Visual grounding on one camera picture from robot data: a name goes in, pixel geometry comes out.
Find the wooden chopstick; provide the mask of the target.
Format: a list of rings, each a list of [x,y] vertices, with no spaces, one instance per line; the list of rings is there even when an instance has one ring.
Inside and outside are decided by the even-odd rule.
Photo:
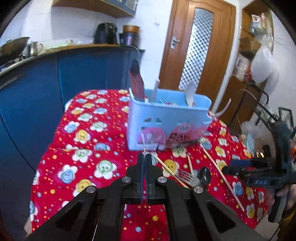
[[[244,212],[245,209],[242,205],[242,203],[240,202],[240,200],[238,199],[237,195],[235,194],[235,192],[233,191],[233,189],[231,188],[229,182],[227,181],[227,179],[225,178],[224,174],[222,173],[222,171],[219,169],[218,165],[215,163],[215,161],[213,160],[213,158],[209,155],[209,153],[207,152],[207,150],[205,150],[205,148],[202,147],[203,152],[205,153],[205,155],[209,158],[209,160],[212,162],[212,164],[215,166],[215,168],[217,169],[217,171],[219,172],[220,176],[222,177],[224,183],[227,185],[228,189],[230,190],[230,192],[232,193],[234,199],[236,200],[237,204],[239,205],[239,207],[241,208],[241,210]]]
[[[154,155],[154,157],[156,158],[156,160],[165,168],[165,170],[167,172],[170,173],[171,176],[173,176],[175,178],[175,180],[177,180],[183,187],[188,188],[187,185],[185,185],[180,179],[177,178],[177,176],[173,173],[173,171],[157,156]]]
[[[187,154],[187,160],[188,160],[188,165],[189,165],[190,173],[191,173],[191,175],[194,176],[194,171],[193,171],[193,167],[192,167],[192,163],[191,163],[191,159],[190,159],[189,154]]]

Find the silver fork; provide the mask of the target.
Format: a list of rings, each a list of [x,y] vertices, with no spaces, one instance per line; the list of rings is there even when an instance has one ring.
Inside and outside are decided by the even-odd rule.
[[[202,186],[201,181],[196,176],[184,170],[179,169],[176,173],[176,177],[191,187]]]

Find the silver spoon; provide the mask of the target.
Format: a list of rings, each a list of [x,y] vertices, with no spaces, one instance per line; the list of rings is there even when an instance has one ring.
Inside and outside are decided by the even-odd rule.
[[[202,167],[199,171],[199,180],[203,186],[208,186],[211,182],[211,172],[207,167]]]

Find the blue kitchen counter cabinet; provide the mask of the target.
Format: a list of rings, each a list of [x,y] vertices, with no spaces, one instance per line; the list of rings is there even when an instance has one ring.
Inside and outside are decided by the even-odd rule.
[[[1,212],[28,216],[33,173],[66,102],[88,89],[130,86],[143,50],[91,47],[28,59],[1,73]]]

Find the black metal rack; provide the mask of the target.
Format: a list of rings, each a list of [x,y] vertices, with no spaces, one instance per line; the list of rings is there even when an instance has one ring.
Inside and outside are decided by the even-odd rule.
[[[279,107],[278,112],[275,113],[268,106],[269,95],[254,81],[248,82],[243,89],[240,89],[239,95],[241,98],[228,124],[233,132],[251,135],[256,140],[262,140],[265,134],[261,126],[272,132],[271,127],[275,122],[285,121],[282,118],[282,112],[287,111],[290,117],[289,139],[295,144],[295,126],[291,109]]]

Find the red smiley flower tablecloth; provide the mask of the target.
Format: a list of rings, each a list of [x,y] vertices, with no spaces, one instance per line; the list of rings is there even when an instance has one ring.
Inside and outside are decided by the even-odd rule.
[[[252,159],[250,151],[210,112],[212,123],[194,144],[156,151],[131,151],[127,119],[131,90],[89,90],[77,94],[56,129],[38,165],[32,184],[27,240],[261,240],[254,228],[268,212],[260,187],[248,187],[238,176],[224,175],[242,203],[243,212],[219,172],[233,159]],[[152,155],[161,168],[158,183],[164,204],[148,204],[144,176],[143,200],[128,204],[128,167],[139,153]],[[176,175],[194,176],[207,167],[208,186],[183,187],[154,157]]]

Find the light blue chopsticks box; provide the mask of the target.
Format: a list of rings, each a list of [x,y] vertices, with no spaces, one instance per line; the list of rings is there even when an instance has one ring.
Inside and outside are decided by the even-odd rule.
[[[182,91],[158,89],[154,102],[130,95],[127,146],[131,151],[156,151],[196,143],[212,123],[211,99],[195,94],[193,106]]]

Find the white plastic spoon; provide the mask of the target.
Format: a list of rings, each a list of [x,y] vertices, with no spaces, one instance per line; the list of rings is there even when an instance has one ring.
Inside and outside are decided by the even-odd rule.
[[[196,92],[195,84],[194,82],[190,82],[185,91],[186,103],[189,107],[193,106],[195,92]]]

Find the white plastic bag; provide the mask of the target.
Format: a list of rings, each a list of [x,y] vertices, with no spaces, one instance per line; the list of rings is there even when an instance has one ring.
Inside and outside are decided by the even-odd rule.
[[[251,65],[250,73],[252,80],[256,83],[262,83],[273,71],[273,36],[264,35],[261,39],[261,47],[256,52]]]

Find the dark rice cooker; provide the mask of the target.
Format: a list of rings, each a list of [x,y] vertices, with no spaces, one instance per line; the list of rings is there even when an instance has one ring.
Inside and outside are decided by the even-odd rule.
[[[121,45],[138,48],[140,40],[140,27],[134,25],[124,25],[122,33],[119,34]]]

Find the brown wooden door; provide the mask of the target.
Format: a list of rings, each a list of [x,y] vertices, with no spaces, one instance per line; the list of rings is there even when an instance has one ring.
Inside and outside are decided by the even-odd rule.
[[[159,74],[160,88],[215,101],[234,38],[236,7],[226,1],[173,1]]]

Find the black air fryer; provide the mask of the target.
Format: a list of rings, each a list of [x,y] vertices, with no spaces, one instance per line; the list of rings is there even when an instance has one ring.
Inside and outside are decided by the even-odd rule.
[[[117,44],[117,26],[112,23],[99,24],[94,34],[93,43]]]

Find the black wok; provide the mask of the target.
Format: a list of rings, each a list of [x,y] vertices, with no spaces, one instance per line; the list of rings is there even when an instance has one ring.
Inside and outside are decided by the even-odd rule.
[[[7,41],[0,49],[0,64],[16,59],[25,49],[30,37],[21,37],[18,39]]]

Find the wooden wall shelf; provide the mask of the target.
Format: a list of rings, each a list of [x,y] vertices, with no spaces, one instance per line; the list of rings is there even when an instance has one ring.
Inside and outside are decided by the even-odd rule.
[[[261,15],[264,13],[268,19],[271,19],[270,9],[264,1],[251,1],[242,9],[242,30],[238,53],[247,60],[252,61],[256,52],[260,48],[259,41],[255,39],[255,35],[250,32],[251,15]],[[249,121],[254,114],[259,100],[263,95],[263,89],[266,81],[259,84],[250,83],[250,72],[247,73],[248,78],[239,80],[235,76],[229,78],[228,85],[220,102],[221,110],[225,104],[231,99],[229,107],[220,119],[227,125],[231,133],[240,132],[240,125]]]

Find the blue wall cabinet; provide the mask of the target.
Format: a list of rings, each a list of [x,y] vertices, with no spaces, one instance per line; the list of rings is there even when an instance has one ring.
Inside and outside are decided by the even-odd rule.
[[[52,6],[69,7],[96,11],[114,18],[135,16],[138,1],[101,1],[101,0],[56,0]]]

